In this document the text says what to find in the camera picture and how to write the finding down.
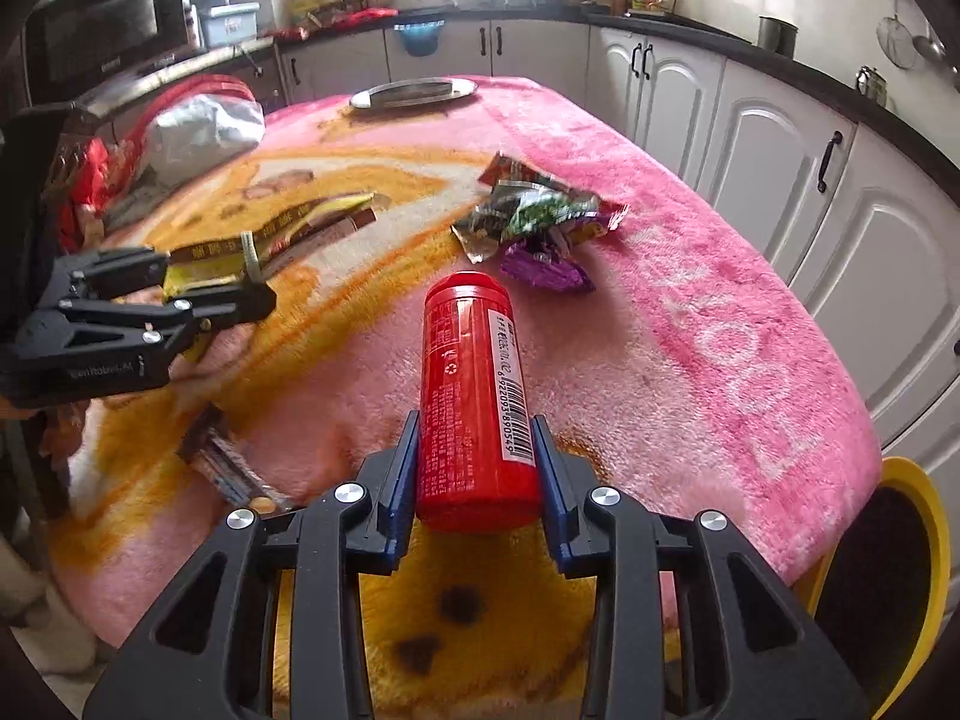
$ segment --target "snack wrapper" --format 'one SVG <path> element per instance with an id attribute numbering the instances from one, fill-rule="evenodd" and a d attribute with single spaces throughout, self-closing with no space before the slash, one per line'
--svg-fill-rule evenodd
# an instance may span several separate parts
<path id="1" fill-rule="evenodd" d="M 600 199 L 498 151 L 481 173 L 490 199 L 451 226 L 473 264 L 491 259 L 501 244 L 559 228 L 574 247 L 616 230 L 629 206 Z"/>
<path id="2" fill-rule="evenodd" d="M 176 452 L 191 469 L 203 475 L 233 507 L 253 509 L 263 517 L 283 514 L 294 503 L 264 482 L 237 449 L 227 418 L 212 403 L 200 413 Z"/>
<path id="3" fill-rule="evenodd" d="M 493 156 L 490 165 L 487 165 L 486 170 L 480 173 L 477 180 L 488 186 L 496 186 L 499 181 L 526 181 L 530 184 L 541 184 L 541 186 L 550 187 L 550 189 L 571 190 L 568 184 L 560 181 L 555 175 L 534 170 L 524 162 L 507 156 L 503 151 L 498 151 Z"/>
<path id="4" fill-rule="evenodd" d="M 256 231 L 176 248 L 170 252 L 163 293 L 174 298 L 245 277 L 266 280 L 296 259 L 375 221 L 373 208 L 389 203 L 375 193 L 317 197 L 282 211 Z"/>
<path id="5" fill-rule="evenodd" d="M 507 276 L 555 292 L 593 292 L 587 271 L 563 254 L 563 247 L 550 237 L 531 238 L 510 244 L 503 253 L 500 271 Z"/>
<path id="6" fill-rule="evenodd" d="M 600 205 L 596 194 L 573 194 L 572 191 L 552 189 L 525 181 L 500 181 L 491 194 L 503 193 L 517 197 L 517 210 L 500 234 L 500 242 L 525 238 L 548 230 L 558 224 L 587 215 Z"/>

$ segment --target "tablecloth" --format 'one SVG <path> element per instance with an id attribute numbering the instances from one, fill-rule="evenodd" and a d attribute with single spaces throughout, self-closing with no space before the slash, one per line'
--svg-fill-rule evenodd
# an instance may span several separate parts
<path id="1" fill-rule="evenodd" d="M 488 191 L 476 177 L 498 149 L 632 209 L 616 233 L 577 251 L 594 293 L 504 279 L 531 411 L 546 413 L 562 448 L 656 511 L 721 509 L 786 581 L 866 502 L 880 475 L 867 410 L 763 258 L 677 177 L 565 98 L 525 79 L 477 81 L 473 98 L 442 110 L 359 118 L 329 98 L 280 111 L 259 148 L 114 239 L 169 248 L 256 228 L 313 196 L 392 199 L 375 223 L 283 271 L 265 322 L 222 334 L 160 391 L 91 407 L 51 554 L 67 599 L 108 642 L 122 643 L 224 515 L 175 454 L 205 403 L 226 412 L 253 467 L 299 503 L 397 439 L 419 402 L 426 286 L 469 266 L 448 228 Z M 544 701 L 582 685 L 592 585 L 556 575 L 535 527 L 417 528 L 400 572 L 365 580 L 361 594 L 382 714 Z"/>

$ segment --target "microwave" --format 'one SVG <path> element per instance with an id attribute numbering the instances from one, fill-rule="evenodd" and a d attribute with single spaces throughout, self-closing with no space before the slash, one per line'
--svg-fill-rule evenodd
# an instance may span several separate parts
<path id="1" fill-rule="evenodd" d="M 30 105 L 67 103 L 122 71 L 189 48 L 189 0 L 52 0 L 22 34 Z"/>

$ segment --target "yellow packet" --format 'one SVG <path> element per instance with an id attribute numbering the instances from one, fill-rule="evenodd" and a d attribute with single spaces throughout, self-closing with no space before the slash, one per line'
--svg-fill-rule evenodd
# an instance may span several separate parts
<path id="1" fill-rule="evenodd" d="M 381 207 L 389 204 L 389 199 L 384 196 L 366 191 L 316 197 L 287 208 L 253 231 L 251 237 L 257 264 L 267 271 L 272 258 L 289 252 L 301 239 L 310 238 L 355 212 L 370 208 L 374 201 Z M 323 239 L 318 237 L 317 245 L 323 243 Z M 289 254 L 284 259 L 283 266 L 292 261 Z M 247 270 L 242 235 L 196 242 L 170 252 L 163 293 L 169 299 L 188 290 L 234 284 L 248 275 Z M 278 266 L 269 269 L 269 274 L 274 275 L 279 270 Z"/>

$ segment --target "yellow chair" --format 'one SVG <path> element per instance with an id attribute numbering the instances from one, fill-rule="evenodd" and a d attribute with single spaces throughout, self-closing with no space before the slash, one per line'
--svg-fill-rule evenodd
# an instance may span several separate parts
<path id="1" fill-rule="evenodd" d="M 949 527 L 936 488 L 912 461 L 887 458 L 866 507 L 795 586 L 867 692 L 874 720 L 933 649 L 949 578 Z"/>

